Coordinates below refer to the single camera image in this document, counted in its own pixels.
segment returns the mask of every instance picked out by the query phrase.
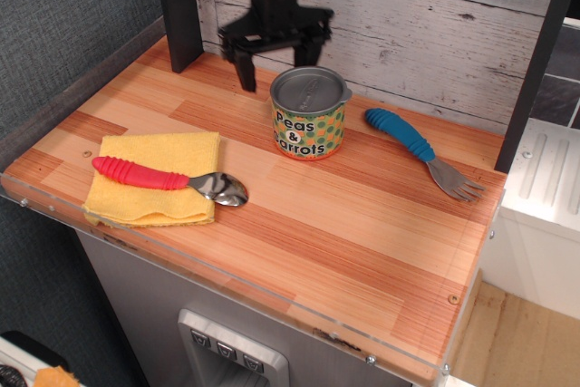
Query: red spoon handle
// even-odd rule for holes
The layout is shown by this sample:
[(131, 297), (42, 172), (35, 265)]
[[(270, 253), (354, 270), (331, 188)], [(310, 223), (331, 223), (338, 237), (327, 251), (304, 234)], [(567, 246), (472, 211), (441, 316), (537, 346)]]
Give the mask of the red spoon handle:
[(185, 188), (189, 182), (189, 177), (182, 174), (159, 171), (109, 156), (94, 158), (92, 165), (109, 179), (140, 188), (181, 189)]

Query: black vertical post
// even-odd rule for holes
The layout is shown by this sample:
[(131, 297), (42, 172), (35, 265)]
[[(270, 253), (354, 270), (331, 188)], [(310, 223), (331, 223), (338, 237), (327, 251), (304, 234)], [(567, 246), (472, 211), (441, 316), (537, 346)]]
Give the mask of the black vertical post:
[(516, 107), (507, 126), (504, 143), (499, 152), (496, 170), (508, 173), (516, 156), (517, 146), (526, 128), (527, 119), (534, 106), (534, 99), (539, 90), (550, 55), (556, 45), (556, 39), (566, 17), (571, 0), (551, 0), (546, 11), (546, 18), (536, 48), (527, 67), (526, 78), (517, 97)]
[(181, 73), (203, 53), (196, 0), (161, 0), (171, 69)]

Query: blue fork handle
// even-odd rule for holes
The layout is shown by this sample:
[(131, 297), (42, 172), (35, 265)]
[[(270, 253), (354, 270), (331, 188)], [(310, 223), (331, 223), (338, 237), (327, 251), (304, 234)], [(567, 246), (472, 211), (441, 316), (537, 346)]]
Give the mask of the blue fork handle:
[(423, 162), (431, 162), (435, 159), (435, 151), (433, 151), (427, 140), (396, 113), (386, 109), (374, 108), (369, 109), (364, 116), (374, 128), (389, 133)]

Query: dispenser buttons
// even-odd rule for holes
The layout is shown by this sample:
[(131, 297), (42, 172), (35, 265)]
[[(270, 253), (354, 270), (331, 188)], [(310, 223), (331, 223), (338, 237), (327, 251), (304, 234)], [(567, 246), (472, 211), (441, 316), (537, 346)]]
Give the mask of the dispenser buttons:
[(221, 342), (217, 342), (217, 351), (220, 353), (222, 357), (226, 357), (230, 360), (236, 360), (236, 350), (231, 346), (223, 344)]
[(204, 348), (209, 348), (210, 343), (209, 343), (209, 337), (207, 337), (206, 335), (195, 331), (195, 330), (191, 330), (191, 337), (193, 337), (193, 341), (195, 343), (197, 343), (199, 346), (203, 346)]
[(249, 355), (244, 354), (244, 364), (251, 371), (257, 373), (264, 373), (264, 365), (262, 364), (262, 362), (256, 360), (254, 357), (250, 357)]

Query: yellow towel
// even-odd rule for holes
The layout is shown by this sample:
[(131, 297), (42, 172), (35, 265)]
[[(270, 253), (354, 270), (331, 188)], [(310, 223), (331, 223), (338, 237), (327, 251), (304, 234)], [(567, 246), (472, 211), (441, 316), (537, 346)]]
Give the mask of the yellow towel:
[[(219, 134), (216, 132), (105, 136), (99, 155), (195, 177), (216, 171), (218, 147)], [(214, 221), (214, 202), (193, 188), (136, 188), (108, 179), (96, 170), (82, 208), (128, 227)], [(85, 216), (93, 225), (100, 222), (95, 216)]]

